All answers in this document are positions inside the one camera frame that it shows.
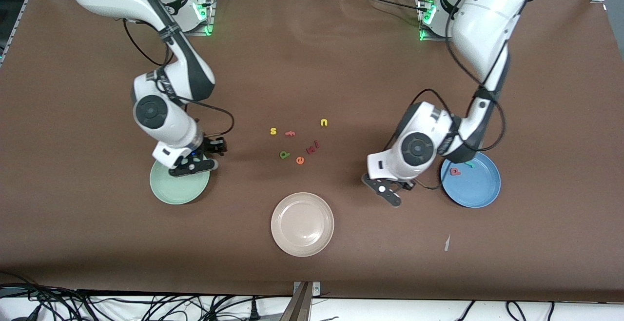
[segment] blue plate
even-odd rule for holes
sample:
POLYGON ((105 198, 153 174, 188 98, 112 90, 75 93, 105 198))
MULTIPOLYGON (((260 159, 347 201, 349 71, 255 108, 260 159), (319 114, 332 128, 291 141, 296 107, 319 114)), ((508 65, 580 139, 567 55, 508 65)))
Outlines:
POLYGON ((440 178, 446 194, 467 208, 490 205, 501 191, 499 169, 482 153, 477 153, 472 160, 465 163, 445 160, 440 170, 440 178), (452 168, 457 168, 460 175, 451 175, 452 168))

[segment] cable connector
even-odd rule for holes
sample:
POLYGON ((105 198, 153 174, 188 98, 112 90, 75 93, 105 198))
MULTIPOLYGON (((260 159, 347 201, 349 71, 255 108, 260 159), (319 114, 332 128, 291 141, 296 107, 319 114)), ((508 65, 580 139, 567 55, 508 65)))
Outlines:
POLYGON ((249 315, 249 321, 257 321, 260 319, 258 314, 258 305, 256 305, 256 297, 252 297, 252 312, 249 315))

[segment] brown table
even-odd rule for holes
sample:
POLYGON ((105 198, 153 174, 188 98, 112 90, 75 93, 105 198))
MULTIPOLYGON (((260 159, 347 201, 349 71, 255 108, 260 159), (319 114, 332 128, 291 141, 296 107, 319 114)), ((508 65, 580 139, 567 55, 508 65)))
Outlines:
MULTIPOLYGON (((368 0, 220 0, 214 34, 190 40, 216 74, 209 103, 236 127, 205 193, 171 206, 150 190, 156 142, 129 97, 154 66, 120 22, 31 0, 0 69, 0 269, 108 290, 288 294, 316 280, 335 297, 621 301, 624 65, 602 5, 524 11, 501 99, 508 132, 488 152, 502 191, 475 210, 422 188, 394 209, 360 181, 419 90, 459 112, 475 89, 443 43, 419 41, 414 14, 368 0), (304 259, 270 234, 275 205, 301 191, 336 219, 328 247, 304 259)), ((131 30, 164 55, 147 27, 131 30)), ((207 132, 228 125, 189 112, 207 132)))

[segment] plate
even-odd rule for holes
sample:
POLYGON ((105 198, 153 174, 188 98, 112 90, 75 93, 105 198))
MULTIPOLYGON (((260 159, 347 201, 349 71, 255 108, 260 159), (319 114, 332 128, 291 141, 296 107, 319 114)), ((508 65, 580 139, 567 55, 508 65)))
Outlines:
POLYGON ((156 161, 150 172, 150 187, 160 201, 180 205, 197 198, 208 185, 209 179, 210 171, 173 177, 169 174, 169 168, 156 161))
POLYGON ((440 178, 446 194, 459 205, 468 208, 490 205, 501 191, 499 169, 482 153, 477 153, 472 160, 465 163, 445 160, 440 170, 440 178), (457 168, 461 174, 452 176, 451 168, 457 168))
POLYGON ((295 257, 309 257, 330 243, 334 214, 318 195, 290 194, 273 211, 271 233, 281 250, 295 257))

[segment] green plate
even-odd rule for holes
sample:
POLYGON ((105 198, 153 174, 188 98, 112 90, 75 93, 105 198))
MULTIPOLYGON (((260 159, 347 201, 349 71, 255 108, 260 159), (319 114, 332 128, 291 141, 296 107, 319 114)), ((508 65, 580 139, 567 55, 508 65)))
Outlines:
POLYGON ((209 179, 210 171, 173 177, 165 165, 155 161, 150 172, 150 187, 162 202, 180 205, 197 198, 208 185, 209 179))

